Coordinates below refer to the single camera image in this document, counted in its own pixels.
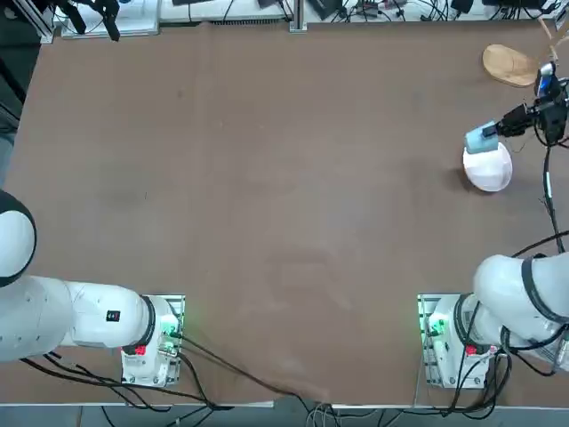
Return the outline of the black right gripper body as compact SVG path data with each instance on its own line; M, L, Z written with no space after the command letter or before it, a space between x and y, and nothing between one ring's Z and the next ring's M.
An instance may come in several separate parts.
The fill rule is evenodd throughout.
M564 101L536 101L533 129L542 144L563 144L568 107Z

